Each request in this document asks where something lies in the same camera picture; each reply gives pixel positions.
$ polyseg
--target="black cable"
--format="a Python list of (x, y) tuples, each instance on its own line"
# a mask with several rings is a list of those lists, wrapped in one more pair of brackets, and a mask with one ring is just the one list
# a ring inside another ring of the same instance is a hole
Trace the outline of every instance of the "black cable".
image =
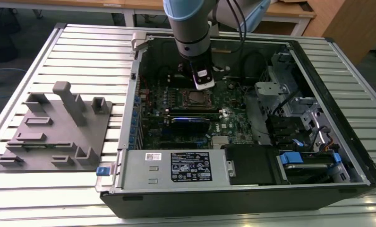
[(311, 144), (310, 144), (310, 153), (314, 153), (314, 148), (315, 148), (315, 142), (316, 142), (316, 140), (318, 140), (318, 137), (319, 137), (319, 133), (320, 133), (320, 131), (323, 130), (323, 129), (326, 129), (326, 128), (328, 128), (326, 125), (322, 125), (320, 126), (320, 128), (318, 128), (318, 131), (316, 131), (316, 134), (315, 134), (315, 137), (314, 137), (314, 140), (312, 140), (312, 142), (311, 142)]
[(243, 20), (243, 24), (245, 24), (245, 35), (243, 35), (243, 40), (242, 40), (242, 44), (241, 44), (241, 47), (239, 49), (243, 50), (243, 47), (245, 47), (245, 42), (246, 42), (246, 38), (247, 38), (247, 21), (246, 21), (246, 16), (245, 16), (245, 13), (243, 13), (243, 10), (242, 10), (242, 7), (238, 3), (237, 0), (234, 0), (234, 3), (239, 9), (239, 13), (241, 13), (241, 16), (242, 16), (242, 20)]
[(296, 91), (294, 91), (290, 96), (286, 98), (286, 100), (278, 105), (278, 107), (275, 108), (273, 115), (275, 115), (275, 113), (278, 112), (278, 110), (291, 101), (291, 99), (295, 97), (295, 95), (299, 93), (300, 89), (298, 89)]
[(231, 0), (226, 0), (226, 1), (227, 1), (227, 4), (229, 4), (229, 7), (231, 8), (231, 11), (233, 11), (233, 14), (234, 14), (234, 17), (235, 17), (235, 21), (237, 21), (238, 26), (239, 26), (241, 41), (243, 42), (243, 31), (242, 31), (242, 26), (241, 26), (241, 22), (239, 22), (239, 17), (238, 17), (237, 11), (234, 9)]

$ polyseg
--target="blue latch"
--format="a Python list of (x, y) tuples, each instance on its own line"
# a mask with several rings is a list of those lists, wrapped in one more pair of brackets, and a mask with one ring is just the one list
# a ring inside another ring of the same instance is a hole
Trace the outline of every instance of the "blue latch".
[(135, 103), (141, 104), (141, 97), (139, 96), (135, 96)]
[(98, 167), (97, 176), (110, 176), (111, 167)]
[(335, 159), (335, 162), (336, 163), (340, 163), (342, 162), (342, 156), (339, 153), (334, 153), (334, 159)]
[(294, 164), (294, 163), (303, 163), (303, 158), (299, 152), (287, 152), (282, 157), (283, 164)]

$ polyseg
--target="wooden desk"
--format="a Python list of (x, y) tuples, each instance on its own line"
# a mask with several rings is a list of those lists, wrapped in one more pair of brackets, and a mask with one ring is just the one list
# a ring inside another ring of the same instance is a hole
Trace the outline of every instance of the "wooden desk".
[(123, 13), (126, 0), (0, 0), (0, 7), (103, 13)]
[[(131, 9), (133, 14), (165, 15), (163, 0), (126, 0), (123, 7)], [(302, 36), (315, 17), (316, 13), (304, 11), (298, 3), (277, 2), (271, 4), (263, 21), (295, 23), (290, 35)]]
[[(0, 7), (122, 13), (130, 27), (137, 25), (137, 14), (166, 15), (163, 0), (0, 0)], [(316, 13), (304, 11), (298, 3), (277, 2), (270, 6), (263, 21), (295, 23), (291, 35), (302, 36), (315, 17)]]
[[(163, 11), (163, 0), (126, 0), (125, 7)], [(270, 6), (267, 16), (315, 18), (316, 13), (304, 11), (298, 3), (277, 2)]]

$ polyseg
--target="blue tab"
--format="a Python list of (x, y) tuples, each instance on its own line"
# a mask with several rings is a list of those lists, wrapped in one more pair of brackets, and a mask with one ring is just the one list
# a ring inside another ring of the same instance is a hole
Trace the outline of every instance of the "blue tab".
[(334, 153), (334, 159), (335, 159), (335, 162), (336, 163), (340, 163), (342, 162), (342, 156), (339, 153)]
[(97, 176), (110, 176), (110, 167), (98, 167), (98, 170), (95, 172)]
[(281, 155), (281, 157), (282, 157), (282, 163), (283, 163), (283, 164), (288, 164), (288, 158), (287, 158), (287, 156), (283, 154), (283, 155)]
[(300, 142), (300, 141), (296, 140), (296, 139), (292, 139), (292, 140), (295, 141), (295, 143), (298, 144), (298, 146), (304, 147), (304, 143), (303, 143), (303, 142)]
[(282, 157), (283, 164), (294, 164), (294, 163), (303, 163), (303, 158), (299, 152), (287, 152)]

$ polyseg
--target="aluminum extrusion table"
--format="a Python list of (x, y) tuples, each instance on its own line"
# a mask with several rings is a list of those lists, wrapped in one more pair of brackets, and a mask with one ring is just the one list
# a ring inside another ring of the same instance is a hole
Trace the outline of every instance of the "aluminum extrusion table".
[[(131, 74), (131, 39), (135, 31), (171, 33), (166, 29), (66, 25), (54, 29), (29, 73), (0, 114), (0, 155), (27, 112), (30, 92), (51, 92), (57, 81), (73, 83), (85, 100), (113, 101), (102, 163), (114, 162)], [(335, 43), (323, 38), (254, 35), (295, 39), (326, 82), (376, 163), (376, 93)], [(58, 99), (51, 93), (50, 99)], [(258, 226), (376, 227), (376, 194), (348, 199), (316, 211), (186, 218), (119, 219), (95, 191), (95, 173), (0, 174), (0, 226)]]

